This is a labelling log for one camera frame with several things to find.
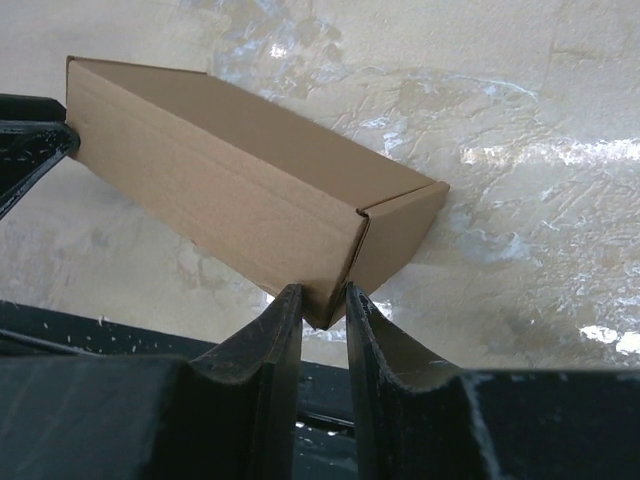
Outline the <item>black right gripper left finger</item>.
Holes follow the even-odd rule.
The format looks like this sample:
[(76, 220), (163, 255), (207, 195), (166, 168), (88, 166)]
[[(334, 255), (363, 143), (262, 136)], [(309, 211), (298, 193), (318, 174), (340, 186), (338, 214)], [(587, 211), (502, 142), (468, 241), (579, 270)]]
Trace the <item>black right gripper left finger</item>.
[(5, 479), (288, 479), (303, 292), (200, 356), (1, 354)]

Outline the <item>brown cardboard paper box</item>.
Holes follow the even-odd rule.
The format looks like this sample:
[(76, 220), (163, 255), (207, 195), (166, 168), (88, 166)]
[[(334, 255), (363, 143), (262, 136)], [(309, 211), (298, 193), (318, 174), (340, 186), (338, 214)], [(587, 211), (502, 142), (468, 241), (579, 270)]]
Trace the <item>brown cardboard paper box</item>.
[(66, 106), (79, 163), (266, 292), (301, 284), (320, 329), (410, 262), (449, 191), (202, 72), (71, 56)]

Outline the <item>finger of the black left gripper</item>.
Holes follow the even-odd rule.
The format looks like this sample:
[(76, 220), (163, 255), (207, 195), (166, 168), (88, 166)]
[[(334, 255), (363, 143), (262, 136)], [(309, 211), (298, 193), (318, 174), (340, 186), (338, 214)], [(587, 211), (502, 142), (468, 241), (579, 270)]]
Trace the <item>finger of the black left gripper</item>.
[(0, 118), (2, 121), (65, 122), (66, 109), (53, 98), (1, 94)]
[(64, 123), (2, 120), (1, 218), (79, 146), (79, 135)]

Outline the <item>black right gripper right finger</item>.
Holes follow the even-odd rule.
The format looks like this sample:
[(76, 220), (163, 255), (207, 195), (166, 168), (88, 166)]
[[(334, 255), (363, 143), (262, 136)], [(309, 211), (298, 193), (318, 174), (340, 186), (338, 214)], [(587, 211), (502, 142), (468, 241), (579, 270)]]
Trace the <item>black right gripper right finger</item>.
[(466, 369), (356, 285), (346, 325), (362, 479), (635, 479), (635, 369)]

